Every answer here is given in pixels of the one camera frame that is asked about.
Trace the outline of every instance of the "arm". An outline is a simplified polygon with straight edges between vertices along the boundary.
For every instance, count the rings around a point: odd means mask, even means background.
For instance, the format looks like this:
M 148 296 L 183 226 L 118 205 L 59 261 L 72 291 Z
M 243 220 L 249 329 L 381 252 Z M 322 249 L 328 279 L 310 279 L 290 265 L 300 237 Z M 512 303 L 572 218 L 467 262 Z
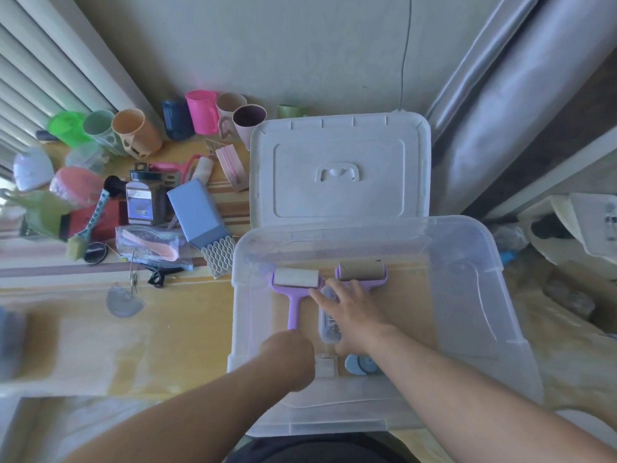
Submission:
M 338 323 L 341 355 L 366 354 L 457 462 L 617 462 L 617 453 L 558 415 L 389 325 L 358 281 L 311 296 Z
M 296 330 L 274 334 L 247 364 L 136 414 L 65 462 L 220 463 L 259 416 L 314 377 L 312 343 Z

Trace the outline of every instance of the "gray curtain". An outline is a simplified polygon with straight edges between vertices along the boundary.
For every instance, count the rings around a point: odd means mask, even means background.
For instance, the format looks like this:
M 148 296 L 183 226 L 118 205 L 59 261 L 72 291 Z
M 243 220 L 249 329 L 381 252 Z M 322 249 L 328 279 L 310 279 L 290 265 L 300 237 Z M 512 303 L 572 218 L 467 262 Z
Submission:
M 469 206 L 615 46 L 617 0 L 503 0 L 428 111 L 431 214 Z

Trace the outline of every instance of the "lid handle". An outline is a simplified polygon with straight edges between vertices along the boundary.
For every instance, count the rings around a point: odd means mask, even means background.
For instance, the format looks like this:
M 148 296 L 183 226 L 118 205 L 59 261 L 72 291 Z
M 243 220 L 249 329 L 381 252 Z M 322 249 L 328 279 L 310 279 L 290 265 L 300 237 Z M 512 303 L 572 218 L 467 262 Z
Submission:
M 332 179 L 359 182 L 360 171 L 356 164 L 350 162 L 330 162 L 317 169 L 315 182 L 320 183 Z

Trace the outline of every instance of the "blue box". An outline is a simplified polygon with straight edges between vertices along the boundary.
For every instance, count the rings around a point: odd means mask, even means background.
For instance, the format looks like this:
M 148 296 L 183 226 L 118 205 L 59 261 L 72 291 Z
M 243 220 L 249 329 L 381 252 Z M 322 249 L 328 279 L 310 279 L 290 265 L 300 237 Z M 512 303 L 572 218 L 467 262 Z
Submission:
M 184 237 L 192 246 L 201 249 L 231 236 L 212 197 L 197 179 L 167 192 L 180 222 Z

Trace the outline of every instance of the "cable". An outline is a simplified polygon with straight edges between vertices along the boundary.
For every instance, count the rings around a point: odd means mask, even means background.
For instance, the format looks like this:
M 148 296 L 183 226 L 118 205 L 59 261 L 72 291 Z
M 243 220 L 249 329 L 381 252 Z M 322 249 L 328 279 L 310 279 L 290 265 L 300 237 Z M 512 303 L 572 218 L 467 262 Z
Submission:
M 403 63 L 400 66 L 400 97 L 398 99 L 398 110 L 403 110 L 403 89 L 405 81 L 405 58 L 407 57 L 407 47 L 409 46 L 409 33 L 412 30 L 412 0 L 409 0 L 409 19 L 407 20 L 407 39 L 405 41 L 405 52 L 403 53 Z

